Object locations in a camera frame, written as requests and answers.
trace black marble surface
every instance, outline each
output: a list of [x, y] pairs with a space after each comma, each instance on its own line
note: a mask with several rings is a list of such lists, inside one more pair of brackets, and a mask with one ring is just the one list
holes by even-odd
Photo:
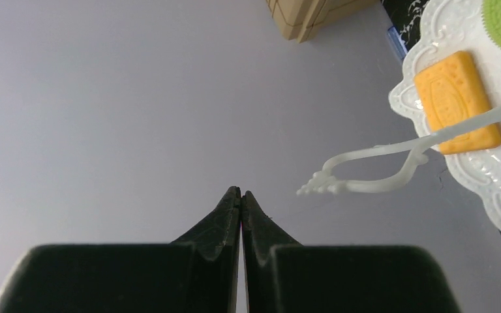
[[406, 49], [419, 40], [419, 19], [429, 0], [381, 0]]

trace blue edge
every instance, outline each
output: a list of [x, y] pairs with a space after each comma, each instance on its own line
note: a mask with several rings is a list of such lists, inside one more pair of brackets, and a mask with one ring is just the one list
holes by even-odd
[[393, 44], [393, 48], [397, 53], [397, 57], [401, 61], [404, 60], [404, 57], [406, 57], [406, 54], [408, 53], [408, 49], [406, 49], [404, 41], [402, 41], [401, 36], [399, 35], [397, 29], [394, 26], [389, 28], [389, 30], [387, 31], [387, 35], [389, 36], [389, 39]]

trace white tabletop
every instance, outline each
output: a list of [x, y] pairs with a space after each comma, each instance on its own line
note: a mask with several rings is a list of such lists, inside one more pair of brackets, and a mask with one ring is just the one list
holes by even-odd
[[501, 236], [440, 155], [396, 192], [295, 195], [333, 155], [414, 137], [389, 25], [377, 6], [296, 44], [260, 0], [0, 0], [0, 284], [31, 246], [171, 241], [238, 185], [306, 245], [422, 246], [463, 312], [501, 311]]

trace brown box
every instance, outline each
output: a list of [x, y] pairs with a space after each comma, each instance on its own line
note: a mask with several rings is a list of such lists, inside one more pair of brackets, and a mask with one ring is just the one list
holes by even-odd
[[378, 0], [266, 0], [281, 35], [304, 42], [321, 27], [361, 10]]

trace decorative plate rim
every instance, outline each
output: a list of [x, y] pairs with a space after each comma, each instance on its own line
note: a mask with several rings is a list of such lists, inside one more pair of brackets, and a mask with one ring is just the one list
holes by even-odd
[[[482, 0], [430, 0], [420, 19], [420, 40], [408, 52], [402, 63], [403, 79], [389, 93], [391, 109], [397, 114], [411, 119], [418, 136], [430, 134], [427, 119], [421, 103], [416, 100], [416, 107], [404, 104], [403, 96], [410, 93], [410, 98], [418, 98], [414, 86], [414, 74], [418, 73], [418, 59], [426, 53], [436, 53], [435, 42], [440, 42], [445, 36], [436, 28], [436, 20], [447, 5], [462, 5], [469, 10], [463, 10], [468, 16], [463, 20], [480, 14]], [[475, 192], [483, 200], [485, 211], [494, 225], [501, 231], [501, 183], [487, 176], [487, 168], [491, 169], [494, 162], [490, 150], [445, 155], [450, 174], [464, 187]]]

